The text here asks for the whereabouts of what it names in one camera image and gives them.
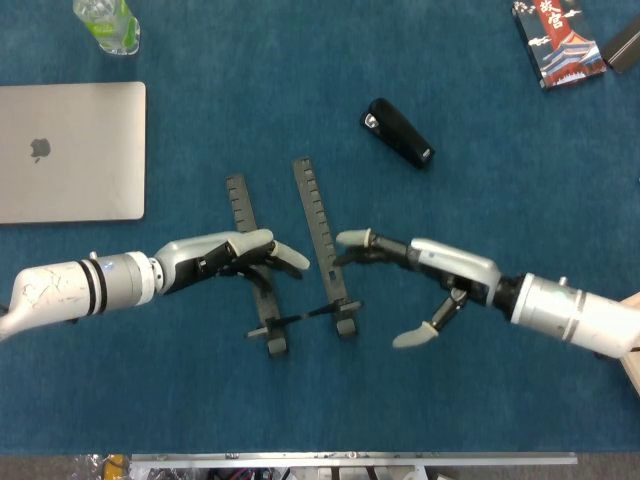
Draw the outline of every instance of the white fingertip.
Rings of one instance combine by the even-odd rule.
[[[228,240],[238,256],[244,255],[255,248],[267,245],[272,241],[273,233],[271,233],[271,230],[267,230],[266,228],[243,233],[234,239],[229,238]]]
[[[370,235],[370,228],[366,230],[347,230],[338,234],[336,242],[347,247],[368,247]]]
[[[293,265],[298,270],[309,269],[311,263],[307,257],[284,243],[280,243],[278,241],[275,241],[274,243],[276,244],[276,248],[271,252],[271,256],[277,257],[280,260],[287,262],[289,265]]]
[[[427,322],[422,322],[415,330],[402,333],[393,340],[393,348],[417,347],[438,336],[438,331]]]

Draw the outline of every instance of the apple logo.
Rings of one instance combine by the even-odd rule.
[[[51,153],[51,145],[46,138],[36,138],[31,142],[31,148],[33,152],[31,156],[36,159],[36,163],[40,161],[42,157],[46,157]]]

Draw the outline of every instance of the black ruler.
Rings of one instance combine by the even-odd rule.
[[[236,222],[236,230],[241,233],[257,230],[256,219],[253,215],[253,207],[247,190],[247,182],[244,175],[237,174],[227,177],[227,190],[229,192],[229,200],[231,200],[231,209]],[[271,272],[264,265],[256,265],[255,270],[273,286],[271,281]],[[256,301],[258,309],[258,317],[260,323],[266,327],[268,320],[280,318],[280,309],[278,301],[272,291],[265,291],[257,286],[253,286],[253,298]],[[272,356],[282,355],[287,352],[287,337],[282,328],[268,328],[267,347],[269,354]]]
[[[307,217],[327,297],[330,303],[338,307],[338,311],[334,314],[336,328],[341,336],[355,335],[357,333],[355,313],[352,308],[347,307],[352,302],[347,296],[347,286],[344,284],[342,269],[333,265],[333,261],[336,259],[336,247],[329,230],[329,221],[318,191],[311,159],[305,157],[295,160],[293,174],[298,184],[300,200],[302,200],[304,214]]]

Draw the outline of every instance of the silver laptop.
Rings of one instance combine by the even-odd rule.
[[[0,87],[0,223],[144,215],[143,83]]]

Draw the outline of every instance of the white robotic arm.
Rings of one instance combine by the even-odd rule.
[[[337,241],[347,247],[338,265],[393,262],[435,278],[449,291],[431,321],[396,337],[396,348],[436,338],[467,300],[502,310],[513,324],[612,358],[629,353],[640,338],[640,310],[571,288],[565,278],[505,277],[490,259],[429,239],[406,245],[371,229],[340,233]]]
[[[294,276],[309,268],[303,255],[276,242],[269,230],[177,240],[151,258],[142,252],[92,253],[77,262],[27,268],[16,277],[8,312],[0,317],[0,341],[30,328],[142,305],[156,292],[170,294],[214,276],[244,275],[258,283],[263,279],[252,269],[257,264]]]

